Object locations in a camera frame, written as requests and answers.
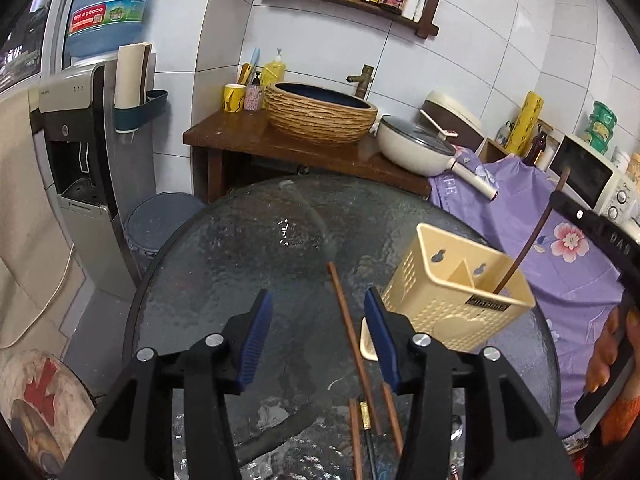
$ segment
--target blue water jug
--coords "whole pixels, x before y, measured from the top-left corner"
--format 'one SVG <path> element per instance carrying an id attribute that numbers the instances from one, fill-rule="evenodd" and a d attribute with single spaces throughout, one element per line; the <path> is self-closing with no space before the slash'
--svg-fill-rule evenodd
<path id="1" fill-rule="evenodd" d="M 66 51 L 88 57 L 140 40 L 148 0 L 75 0 L 66 32 Z"/>

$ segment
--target white pan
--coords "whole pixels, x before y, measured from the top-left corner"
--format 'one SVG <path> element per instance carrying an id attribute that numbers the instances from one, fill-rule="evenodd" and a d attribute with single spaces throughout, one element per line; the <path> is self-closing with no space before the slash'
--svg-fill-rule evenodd
<path id="1" fill-rule="evenodd" d="M 456 161 L 456 149 L 440 138 L 437 131 L 430 132 L 417 124 L 385 115 L 380 119 L 377 138 L 380 152 L 412 173 L 437 176 L 451 170 L 489 200 L 498 196 L 498 192 L 484 178 Z"/>

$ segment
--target faucet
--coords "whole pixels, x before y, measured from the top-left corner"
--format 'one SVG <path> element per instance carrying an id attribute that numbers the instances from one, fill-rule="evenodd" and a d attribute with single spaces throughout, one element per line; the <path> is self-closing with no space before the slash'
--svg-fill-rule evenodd
<path id="1" fill-rule="evenodd" d="M 360 99 L 364 99 L 364 96 L 367 94 L 367 88 L 373 81 L 373 67 L 369 65 L 364 65 L 362 67 L 362 74 L 360 75 L 350 75 L 347 77 L 347 83 L 358 83 L 358 87 L 356 88 L 356 97 Z"/>

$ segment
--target human hand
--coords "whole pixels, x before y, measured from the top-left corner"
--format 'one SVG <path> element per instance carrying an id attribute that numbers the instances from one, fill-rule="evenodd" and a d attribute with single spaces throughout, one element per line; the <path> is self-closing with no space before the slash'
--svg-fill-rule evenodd
<path id="1" fill-rule="evenodd" d="M 626 382 L 621 393 L 623 400 L 634 400 L 640 397 L 640 316 L 635 307 L 626 316 L 626 336 L 634 349 L 636 367 Z M 589 359 L 585 376 L 584 391 L 593 393 L 609 381 L 609 367 L 618 357 L 618 344 L 614 336 L 620 323 L 620 308 L 614 308 L 605 323 L 600 337 L 593 347 L 593 355 Z"/>

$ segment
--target power cord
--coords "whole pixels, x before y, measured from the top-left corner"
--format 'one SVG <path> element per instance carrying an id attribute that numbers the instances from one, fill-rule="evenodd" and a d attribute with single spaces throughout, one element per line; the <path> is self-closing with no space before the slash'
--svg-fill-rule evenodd
<path id="1" fill-rule="evenodd" d="M 51 297 L 49 298 L 49 300 L 47 301 L 47 303 L 45 303 L 45 305 L 42 307 L 42 310 L 40 311 L 40 313 L 33 319 L 33 321 L 31 321 L 29 323 L 29 325 L 27 326 L 27 328 L 25 328 L 22 333 L 9 345 L 6 346 L 0 346 L 0 350 L 8 350 L 9 348 L 11 348 L 12 346 L 14 346 L 15 344 L 18 343 L 18 341 L 20 341 L 29 330 L 32 329 L 33 325 L 36 324 L 36 322 L 43 316 L 43 314 L 45 313 L 45 311 L 49 308 L 49 305 L 51 305 L 51 302 L 53 301 L 53 299 L 57 296 L 57 294 L 60 291 L 60 288 L 62 288 L 62 284 L 65 282 L 66 280 L 66 276 L 69 272 L 69 269 L 71 268 L 71 256 L 73 256 L 74 254 L 74 248 L 75 248 L 75 244 L 71 244 L 71 248 L 69 249 L 69 257 L 66 259 L 66 266 L 65 266 L 65 272 L 62 273 L 62 278 L 60 278 L 60 282 L 58 283 L 58 286 L 56 287 L 56 290 L 53 291 L 53 294 L 51 295 Z"/>

